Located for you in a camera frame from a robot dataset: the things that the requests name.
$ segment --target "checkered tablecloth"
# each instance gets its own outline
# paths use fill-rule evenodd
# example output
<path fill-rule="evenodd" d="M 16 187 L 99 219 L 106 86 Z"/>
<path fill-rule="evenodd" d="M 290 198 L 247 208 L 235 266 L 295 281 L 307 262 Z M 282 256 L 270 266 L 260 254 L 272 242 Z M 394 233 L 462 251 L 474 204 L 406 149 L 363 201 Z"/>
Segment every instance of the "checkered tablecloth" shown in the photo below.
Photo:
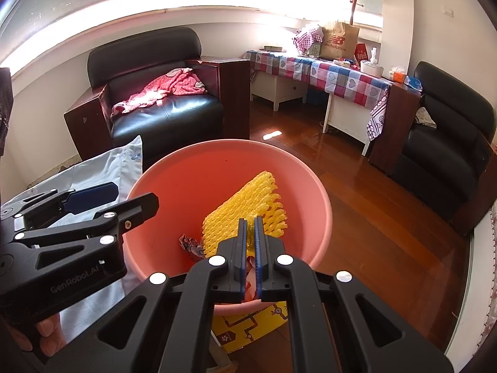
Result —
<path fill-rule="evenodd" d="M 252 79 L 257 71 L 264 71 L 311 84 L 329 94 L 374 110 L 367 127 L 368 138 L 373 140 L 381 134 L 390 82 L 329 61 L 285 55 L 286 53 L 248 51 L 244 58 L 250 60 Z"/>

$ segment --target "human hand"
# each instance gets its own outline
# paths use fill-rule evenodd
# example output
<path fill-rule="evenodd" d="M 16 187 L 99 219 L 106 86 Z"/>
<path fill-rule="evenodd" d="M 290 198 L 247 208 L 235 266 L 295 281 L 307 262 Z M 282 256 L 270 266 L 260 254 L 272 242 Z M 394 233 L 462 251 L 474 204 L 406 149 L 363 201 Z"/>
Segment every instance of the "human hand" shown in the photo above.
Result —
<path fill-rule="evenodd" d="M 26 352 L 33 350 L 33 345 L 22 332 L 7 324 L 14 341 Z M 36 324 L 36 329 L 41 335 L 40 349 L 47 356 L 53 356 L 66 344 L 66 339 L 62 333 L 61 319 L 59 314 L 55 314 L 46 320 Z"/>

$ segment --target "pink cloth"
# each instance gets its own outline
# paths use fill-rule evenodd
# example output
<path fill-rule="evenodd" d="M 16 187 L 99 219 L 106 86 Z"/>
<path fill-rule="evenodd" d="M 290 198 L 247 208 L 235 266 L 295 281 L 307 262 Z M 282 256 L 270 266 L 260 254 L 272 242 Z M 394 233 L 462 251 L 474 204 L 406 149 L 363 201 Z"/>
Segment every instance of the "pink cloth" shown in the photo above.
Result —
<path fill-rule="evenodd" d="M 297 31 L 297 35 L 293 38 L 293 44 L 299 54 L 303 54 L 313 43 L 321 43 L 322 37 L 321 27 L 319 25 L 311 25 Z"/>
<path fill-rule="evenodd" d="M 190 68 L 175 68 L 163 76 L 157 77 L 138 94 L 133 94 L 127 101 L 115 104 L 112 116 L 127 114 L 137 108 L 146 108 L 157 103 L 168 95 L 201 95 L 205 86 Z"/>

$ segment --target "blue package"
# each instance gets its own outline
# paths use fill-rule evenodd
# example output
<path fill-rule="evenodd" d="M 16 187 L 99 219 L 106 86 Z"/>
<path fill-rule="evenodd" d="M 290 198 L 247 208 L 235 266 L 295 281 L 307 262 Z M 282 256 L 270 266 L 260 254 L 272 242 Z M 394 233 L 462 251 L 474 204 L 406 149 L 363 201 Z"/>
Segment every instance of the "blue package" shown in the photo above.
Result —
<path fill-rule="evenodd" d="M 417 78 L 406 76 L 404 84 L 406 84 L 406 86 L 408 87 L 415 89 L 416 91 L 423 92 L 423 86 L 421 85 L 421 81 L 419 81 Z"/>

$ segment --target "gingham cloth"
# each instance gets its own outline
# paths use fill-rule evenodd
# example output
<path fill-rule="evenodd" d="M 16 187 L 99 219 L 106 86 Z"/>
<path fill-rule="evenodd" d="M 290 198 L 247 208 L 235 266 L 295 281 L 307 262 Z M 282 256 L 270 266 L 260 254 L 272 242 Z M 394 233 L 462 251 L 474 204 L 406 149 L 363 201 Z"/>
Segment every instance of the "gingham cloth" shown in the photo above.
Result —
<path fill-rule="evenodd" d="M 293 44 L 297 48 L 299 54 L 304 53 L 313 43 L 321 43 L 323 38 L 322 30 L 319 25 L 307 27 L 297 31 L 293 38 Z"/>
<path fill-rule="evenodd" d="M 367 126 L 368 138 L 372 141 L 381 134 L 391 82 L 337 66 L 326 60 L 285 56 L 285 54 L 265 51 L 246 52 L 244 58 L 250 60 L 252 68 L 250 80 L 253 80 L 257 71 L 264 71 L 274 76 L 311 84 L 329 94 L 372 109 L 372 116 Z"/>

